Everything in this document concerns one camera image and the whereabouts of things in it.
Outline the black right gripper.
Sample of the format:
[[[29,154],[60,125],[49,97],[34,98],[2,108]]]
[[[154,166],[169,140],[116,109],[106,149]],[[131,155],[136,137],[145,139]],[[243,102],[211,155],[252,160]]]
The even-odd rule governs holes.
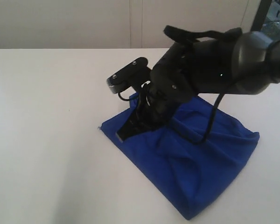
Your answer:
[[[123,142],[135,135],[156,130],[173,117],[177,108],[194,96],[194,87],[187,79],[193,46],[174,43],[149,70],[149,84],[141,83],[137,106],[116,132]]]

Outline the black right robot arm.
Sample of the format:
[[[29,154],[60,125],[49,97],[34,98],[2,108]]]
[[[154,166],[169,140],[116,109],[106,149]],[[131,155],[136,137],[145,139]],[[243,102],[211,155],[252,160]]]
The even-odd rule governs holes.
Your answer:
[[[107,79],[115,94],[137,92],[136,108],[116,133],[121,141],[168,124],[178,107],[198,94],[215,93],[205,141],[225,94],[255,95],[280,83],[280,41],[261,32],[197,33],[166,26],[164,33],[174,43],[152,69],[140,57]]]

